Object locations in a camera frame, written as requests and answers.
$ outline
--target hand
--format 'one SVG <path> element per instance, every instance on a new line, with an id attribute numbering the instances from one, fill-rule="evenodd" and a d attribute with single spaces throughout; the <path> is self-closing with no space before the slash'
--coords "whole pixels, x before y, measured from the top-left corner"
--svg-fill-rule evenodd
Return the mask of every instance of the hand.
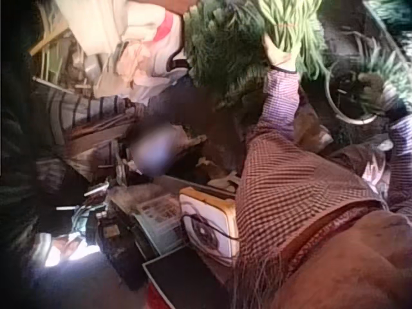
<path id="1" fill-rule="evenodd" d="M 295 46 L 290 53 L 285 53 L 277 48 L 269 35 L 265 33 L 263 47 L 271 65 L 287 71 L 296 71 L 296 58 L 301 50 L 301 43 Z"/>
<path id="2" fill-rule="evenodd" d="M 384 112 L 389 111 L 397 101 L 397 91 L 388 82 L 384 82 L 377 73 L 361 73 L 358 80 L 366 86 L 363 95 L 368 101 Z"/>
<path id="3" fill-rule="evenodd" d="M 407 115 L 406 107 L 400 102 L 395 87 L 390 82 L 385 82 L 379 74 L 361 73 L 358 80 L 367 85 L 362 95 L 377 111 L 383 111 L 392 121 Z"/>

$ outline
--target striped sleeve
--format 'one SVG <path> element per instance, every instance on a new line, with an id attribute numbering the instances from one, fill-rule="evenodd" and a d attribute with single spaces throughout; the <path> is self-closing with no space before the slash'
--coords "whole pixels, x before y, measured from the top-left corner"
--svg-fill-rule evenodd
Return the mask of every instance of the striped sleeve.
<path id="1" fill-rule="evenodd" d="M 405 214 L 412 221 L 412 115 L 391 126 L 394 144 L 389 184 L 391 211 Z"/>
<path id="2" fill-rule="evenodd" d="M 256 129 L 248 142 L 269 131 L 276 131 L 293 142 L 294 117 L 299 106 L 298 88 L 298 74 L 276 69 L 268 73 L 263 89 L 268 97 Z"/>

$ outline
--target red checkered shirt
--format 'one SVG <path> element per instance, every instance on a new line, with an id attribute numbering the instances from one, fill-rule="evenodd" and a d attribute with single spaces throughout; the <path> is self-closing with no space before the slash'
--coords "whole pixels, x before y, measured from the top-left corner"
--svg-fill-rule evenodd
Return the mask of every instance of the red checkered shirt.
<path id="1" fill-rule="evenodd" d="M 297 74 L 277 70 L 268 74 L 264 89 L 268 98 L 248 140 L 248 155 L 236 196 L 239 253 L 243 260 L 276 256 L 314 222 L 343 206 L 363 201 L 385 203 L 352 171 L 294 145 L 297 90 Z M 390 137 L 395 149 L 389 208 L 412 218 L 412 118 L 392 125 Z M 318 244 L 360 213 L 368 212 L 346 211 L 320 230 L 309 244 Z"/>

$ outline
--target green onion bundle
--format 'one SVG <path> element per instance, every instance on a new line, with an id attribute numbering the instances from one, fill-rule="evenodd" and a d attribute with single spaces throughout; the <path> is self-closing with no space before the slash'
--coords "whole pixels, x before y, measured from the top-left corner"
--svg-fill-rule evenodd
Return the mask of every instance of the green onion bundle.
<path id="1" fill-rule="evenodd" d="M 184 15 L 189 73 L 195 85 L 209 87 L 224 106 L 262 86 L 268 69 L 265 32 L 285 52 L 302 42 L 297 69 L 304 76 L 316 79 L 326 70 L 316 16 L 321 0 L 254 1 L 208 0 Z"/>
<path id="2" fill-rule="evenodd" d="M 358 73 L 380 75 L 384 82 L 390 83 L 396 89 L 401 104 L 405 104 L 408 112 L 412 113 L 412 69 L 399 59 L 396 51 L 389 53 L 375 39 L 361 34 L 356 35 L 355 38 L 359 47 L 359 56 L 353 61 L 359 66 Z M 368 97 L 363 97 L 360 103 L 370 113 L 383 114 L 376 102 L 372 102 Z"/>

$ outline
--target electric cord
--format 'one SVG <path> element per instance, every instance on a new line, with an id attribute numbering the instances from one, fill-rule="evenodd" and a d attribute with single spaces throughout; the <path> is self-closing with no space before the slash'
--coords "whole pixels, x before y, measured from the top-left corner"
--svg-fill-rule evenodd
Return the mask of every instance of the electric cord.
<path id="1" fill-rule="evenodd" d="M 229 239 L 231 239 L 231 240 L 239 241 L 239 238 L 232 237 L 232 236 L 230 236 L 230 235 L 222 232 L 221 230 L 218 230 L 216 227 L 213 227 L 211 224 L 200 220 L 199 218 L 197 218 L 197 217 L 196 217 L 195 215 L 193 215 L 193 214 L 184 214 L 184 215 L 182 215 L 182 217 L 181 217 L 181 221 L 182 221 L 182 222 L 183 222 L 183 219 L 184 219 L 185 217 L 189 217 L 190 219 L 192 219 L 192 220 L 194 220 L 194 221 L 200 222 L 200 223 L 202 223 L 203 225 L 206 225 L 207 227 L 210 227 L 212 230 L 214 230 L 215 232 L 218 232 L 219 234 L 221 234 L 222 236 L 225 236 L 226 238 L 229 238 Z"/>

